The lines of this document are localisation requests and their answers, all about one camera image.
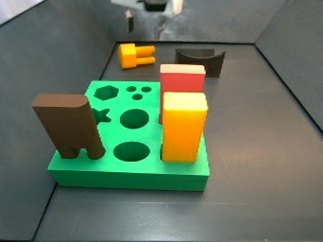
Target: brown arch block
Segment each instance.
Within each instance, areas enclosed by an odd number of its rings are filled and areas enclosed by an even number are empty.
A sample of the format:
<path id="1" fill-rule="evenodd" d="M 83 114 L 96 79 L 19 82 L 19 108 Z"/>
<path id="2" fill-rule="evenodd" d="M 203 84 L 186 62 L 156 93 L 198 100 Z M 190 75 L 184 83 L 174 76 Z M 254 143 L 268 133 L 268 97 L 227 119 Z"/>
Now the brown arch block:
<path id="1" fill-rule="evenodd" d="M 206 68 L 206 77 L 219 78 L 226 51 L 215 55 L 215 49 L 176 49 L 176 64 L 202 64 Z"/>
<path id="2" fill-rule="evenodd" d="M 89 159 L 104 156 L 87 96 L 41 94 L 32 107 L 61 158 L 77 158 L 81 148 L 87 149 Z"/>

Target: red block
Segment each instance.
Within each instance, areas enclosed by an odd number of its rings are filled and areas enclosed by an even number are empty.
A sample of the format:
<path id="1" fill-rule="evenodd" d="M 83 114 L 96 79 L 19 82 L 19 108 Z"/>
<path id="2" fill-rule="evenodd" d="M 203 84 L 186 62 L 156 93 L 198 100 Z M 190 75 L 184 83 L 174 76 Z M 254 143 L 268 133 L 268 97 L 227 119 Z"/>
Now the red block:
<path id="1" fill-rule="evenodd" d="M 206 69 L 203 65 L 160 65 L 160 124 L 163 123 L 164 93 L 203 93 L 204 78 Z"/>

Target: orange block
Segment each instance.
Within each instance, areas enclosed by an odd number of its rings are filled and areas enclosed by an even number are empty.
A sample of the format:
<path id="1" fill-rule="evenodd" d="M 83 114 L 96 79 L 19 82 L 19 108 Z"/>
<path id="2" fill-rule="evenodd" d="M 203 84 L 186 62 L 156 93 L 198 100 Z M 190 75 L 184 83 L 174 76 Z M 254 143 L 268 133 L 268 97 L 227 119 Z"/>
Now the orange block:
<path id="1" fill-rule="evenodd" d="M 162 148 L 164 162 L 196 161 L 207 110 L 204 93 L 164 93 Z"/>
<path id="2" fill-rule="evenodd" d="M 155 57 L 152 53 L 155 47 L 140 46 L 136 47 L 135 43 L 124 43 L 119 45 L 119 63 L 123 69 L 135 68 L 137 65 L 154 64 Z"/>

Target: hexagonal hole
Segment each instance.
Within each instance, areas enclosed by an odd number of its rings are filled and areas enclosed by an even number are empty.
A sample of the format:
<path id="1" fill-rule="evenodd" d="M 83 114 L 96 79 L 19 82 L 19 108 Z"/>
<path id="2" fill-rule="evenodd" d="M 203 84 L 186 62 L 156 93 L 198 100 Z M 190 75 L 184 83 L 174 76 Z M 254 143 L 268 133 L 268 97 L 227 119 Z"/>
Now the hexagonal hole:
<path id="1" fill-rule="evenodd" d="M 119 89 L 112 86 L 100 87 L 96 90 L 95 97 L 99 98 L 101 101 L 105 101 L 119 94 Z"/>
<path id="2" fill-rule="evenodd" d="M 109 109 L 97 111 L 96 109 L 92 109 L 93 115 L 95 115 L 95 120 L 96 120 L 96 125 L 99 125 L 101 122 L 108 123 L 111 122 L 111 118 L 107 117 Z"/>
<path id="3" fill-rule="evenodd" d="M 139 142 L 124 142 L 113 148 L 113 155 L 124 162 L 139 162 L 150 156 L 150 148 Z"/>
<path id="4" fill-rule="evenodd" d="M 148 113 L 139 109 L 128 110 L 120 116 L 120 123 L 128 129 L 143 128 L 148 122 Z"/>

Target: green shape sorter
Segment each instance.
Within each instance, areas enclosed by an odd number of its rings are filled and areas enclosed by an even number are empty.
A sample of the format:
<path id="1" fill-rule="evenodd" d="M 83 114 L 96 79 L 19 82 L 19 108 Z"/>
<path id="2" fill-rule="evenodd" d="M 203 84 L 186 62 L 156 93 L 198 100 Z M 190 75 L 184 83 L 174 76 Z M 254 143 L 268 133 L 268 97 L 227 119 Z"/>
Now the green shape sorter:
<path id="1" fill-rule="evenodd" d="M 210 177 L 204 137 L 196 162 L 160 160 L 160 82 L 92 81 L 85 95 L 97 121 L 105 155 L 61 159 L 56 151 L 48 170 L 61 186 L 203 191 Z"/>

